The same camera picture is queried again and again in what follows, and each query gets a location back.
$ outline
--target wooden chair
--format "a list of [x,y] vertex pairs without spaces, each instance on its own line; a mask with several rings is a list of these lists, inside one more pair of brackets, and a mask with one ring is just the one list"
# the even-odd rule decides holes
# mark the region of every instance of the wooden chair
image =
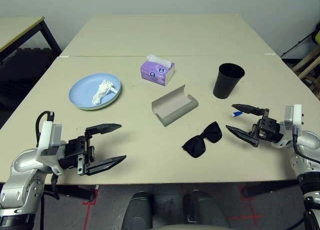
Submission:
[[[303,68],[310,61],[313,62],[300,74],[297,73],[301,68]],[[315,96],[320,100],[320,76],[318,78],[314,78],[313,76],[309,76],[308,74],[320,64],[320,45],[317,45],[307,56],[305,56],[294,68],[294,71],[300,79],[308,79],[312,82],[309,89],[315,94]]]

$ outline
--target black cup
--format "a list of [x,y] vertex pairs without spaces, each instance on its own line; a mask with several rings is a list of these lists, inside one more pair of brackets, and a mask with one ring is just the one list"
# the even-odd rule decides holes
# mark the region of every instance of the black cup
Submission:
[[242,67],[233,63],[224,63],[219,67],[213,94],[219,99],[226,99],[236,86],[237,82],[245,75]]

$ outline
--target light blue plate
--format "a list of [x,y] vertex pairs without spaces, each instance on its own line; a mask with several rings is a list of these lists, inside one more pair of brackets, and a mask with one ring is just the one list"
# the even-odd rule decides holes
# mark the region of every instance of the light blue plate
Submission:
[[[118,93],[110,91],[101,99],[100,104],[93,105],[93,96],[98,91],[99,85],[104,79],[111,81],[113,83],[113,87],[118,91]],[[77,108],[83,110],[95,110],[111,104],[118,97],[120,90],[121,83],[115,75],[109,73],[97,73],[86,76],[77,81],[69,91],[69,100]]]

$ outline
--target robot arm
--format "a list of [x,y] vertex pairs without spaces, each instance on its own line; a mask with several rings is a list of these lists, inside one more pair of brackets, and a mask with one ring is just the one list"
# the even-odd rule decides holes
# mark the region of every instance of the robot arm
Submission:
[[36,121],[47,114],[41,134],[36,130],[37,148],[25,150],[11,165],[11,175],[0,193],[0,229],[30,230],[44,192],[47,174],[52,174],[52,189],[57,189],[58,176],[65,169],[77,168],[78,175],[97,174],[119,164],[126,156],[108,158],[93,163],[94,146],[90,139],[94,134],[105,134],[121,127],[119,124],[101,124],[88,127],[83,136],[61,140],[62,125],[53,124],[54,113],[43,112]]
[[271,142],[275,148],[293,149],[291,167],[299,181],[304,197],[304,224],[306,230],[319,230],[320,226],[320,138],[311,131],[302,131],[302,105],[285,107],[284,121],[269,118],[269,109],[233,104],[247,114],[262,116],[253,124],[251,132],[228,126],[237,138],[258,147],[259,141]]

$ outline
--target beige table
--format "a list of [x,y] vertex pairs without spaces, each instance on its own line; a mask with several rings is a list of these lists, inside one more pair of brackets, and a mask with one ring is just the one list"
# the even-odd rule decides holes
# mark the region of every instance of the beige table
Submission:
[[[119,165],[92,176],[78,176],[75,169],[59,178],[60,184],[133,184],[241,182],[293,179],[290,151],[272,148],[268,142],[251,147],[233,136],[225,125],[249,131],[259,119],[255,115],[230,117],[231,104],[270,108],[270,117],[284,119],[285,105],[302,104],[304,129],[320,134],[320,103],[311,91],[276,55],[225,54],[214,56],[171,56],[176,73],[167,86],[141,78],[144,57],[59,57],[31,90],[0,130],[0,182],[10,175],[12,160],[36,145],[37,116],[55,112],[62,124],[62,139],[83,135],[86,127],[101,123],[122,124],[105,135],[95,135],[96,159],[127,155]],[[245,76],[227,99],[214,97],[218,67],[232,62],[243,67]],[[85,111],[68,100],[71,86],[94,73],[115,74],[123,89],[110,106]],[[199,106],[164,127],[151,109],[151,102],[186,84],[185,93]],[[189,156],[181,146],[217,121],[223,137],[217,143],[205,140],[206,152]]]
[[52,51],[59,55],[61,49],[48,29],[44,16],[0,17],[0,61],[38,31],[41,31]]
[[62,56],[275,54],[238,14],[105,15],[92,18]]

